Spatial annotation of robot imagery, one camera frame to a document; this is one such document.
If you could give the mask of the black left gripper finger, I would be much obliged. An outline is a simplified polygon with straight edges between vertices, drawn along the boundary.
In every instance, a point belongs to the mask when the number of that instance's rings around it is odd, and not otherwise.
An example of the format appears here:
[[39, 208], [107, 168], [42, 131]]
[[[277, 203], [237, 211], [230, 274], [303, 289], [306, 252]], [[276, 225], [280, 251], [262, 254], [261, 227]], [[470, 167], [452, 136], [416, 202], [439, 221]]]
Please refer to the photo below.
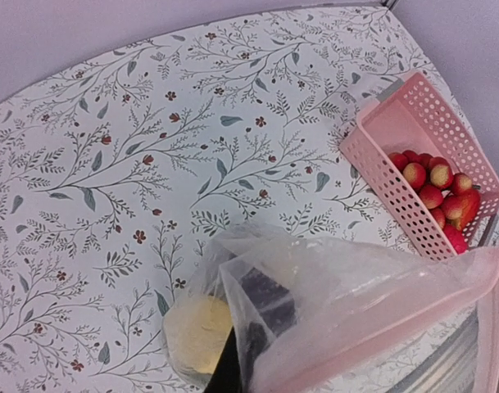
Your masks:
[[243, 379], [238, 359], [235, 331], [232, 328], [225, 342], [220, 359], [204, 393], [243, 393]]

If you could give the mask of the yellow lemon toy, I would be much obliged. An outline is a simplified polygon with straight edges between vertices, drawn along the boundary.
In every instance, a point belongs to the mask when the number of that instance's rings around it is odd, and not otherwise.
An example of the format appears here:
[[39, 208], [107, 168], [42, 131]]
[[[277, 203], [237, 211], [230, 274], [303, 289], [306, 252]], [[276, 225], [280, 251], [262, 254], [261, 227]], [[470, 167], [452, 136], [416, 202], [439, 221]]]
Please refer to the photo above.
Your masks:
[[225, 301], [214, 296], [180, 299], [162, 324], [173, 369], [193, 379], [212, 374], [232, 327]]

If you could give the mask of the clear zip top bag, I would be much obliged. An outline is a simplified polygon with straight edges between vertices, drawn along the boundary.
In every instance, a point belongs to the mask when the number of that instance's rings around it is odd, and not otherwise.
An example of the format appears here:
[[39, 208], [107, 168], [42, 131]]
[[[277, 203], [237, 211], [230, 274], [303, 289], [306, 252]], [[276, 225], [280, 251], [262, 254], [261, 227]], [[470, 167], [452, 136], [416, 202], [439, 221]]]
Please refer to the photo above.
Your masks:
[[[296, 323], [255, 359], [252, 268], [289, 289]], [[229, 306], [244, 392], [494, 392], [499, 246], [443, 260], [238, 224], [216, 235], [182, 298]], [[163, 308], [163, 318], [173, 306]]]

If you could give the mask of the dark purple eggplant toy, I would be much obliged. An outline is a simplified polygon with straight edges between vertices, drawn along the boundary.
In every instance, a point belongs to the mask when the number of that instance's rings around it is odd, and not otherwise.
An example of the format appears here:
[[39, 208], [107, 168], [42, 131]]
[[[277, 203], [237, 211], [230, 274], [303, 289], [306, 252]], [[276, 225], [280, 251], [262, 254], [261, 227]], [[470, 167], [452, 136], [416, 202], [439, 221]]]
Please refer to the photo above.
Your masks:
[[248, 353], [255, 359], [296, 323], [296, 306], [289, 289], [255, 268], [243, 276], [242, 289], [256, 312], [246, 328]]

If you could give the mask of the red strawberry toy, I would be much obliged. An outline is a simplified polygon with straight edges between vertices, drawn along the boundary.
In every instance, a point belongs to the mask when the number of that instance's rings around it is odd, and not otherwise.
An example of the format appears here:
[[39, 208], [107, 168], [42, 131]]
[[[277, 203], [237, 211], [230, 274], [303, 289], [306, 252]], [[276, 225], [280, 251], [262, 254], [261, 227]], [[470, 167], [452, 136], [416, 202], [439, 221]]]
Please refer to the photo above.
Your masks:
[[463, 254], [468, 250], [467, 242], [460, 230], [446, 224], [442, 231], [457, 254]]

